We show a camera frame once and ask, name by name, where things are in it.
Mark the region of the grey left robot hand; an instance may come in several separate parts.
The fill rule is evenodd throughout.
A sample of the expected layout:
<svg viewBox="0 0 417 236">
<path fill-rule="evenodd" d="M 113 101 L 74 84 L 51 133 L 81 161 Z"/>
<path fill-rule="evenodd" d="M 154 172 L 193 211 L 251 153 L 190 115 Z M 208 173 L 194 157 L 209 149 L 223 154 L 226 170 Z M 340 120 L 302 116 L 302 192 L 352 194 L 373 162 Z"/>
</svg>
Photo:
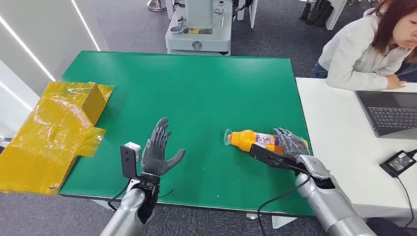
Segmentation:
<svg viewBox="0 0 417 236">
<path fill-rule="evenodd" d="M 172 169 L 184 157 L 186 150 L 180 149 L 170 159 L 165 159 L 165 149 L 171 131 L 166 131 L 169 119 L 161 118 L 155 125 L 142 153 L 141 172 L 161 176 Z"/>
</svg>

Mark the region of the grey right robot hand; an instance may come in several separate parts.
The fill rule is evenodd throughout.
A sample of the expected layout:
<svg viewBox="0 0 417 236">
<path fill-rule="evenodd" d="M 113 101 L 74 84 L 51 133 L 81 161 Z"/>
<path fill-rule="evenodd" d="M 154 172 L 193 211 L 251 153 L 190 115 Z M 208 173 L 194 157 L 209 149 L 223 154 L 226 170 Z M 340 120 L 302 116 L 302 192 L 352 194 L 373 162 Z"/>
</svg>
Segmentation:
<svg viewBox="0 0 417 236">
<path fill-rule="evenodd" d="M 285 155 L 295 157 L 297 155 L 310 155 L 308 142 L 303 138 L 293 134 L 291 131 L 278 127 L 274 128 L 278 140 L 281 143 Z"/>
</svg>

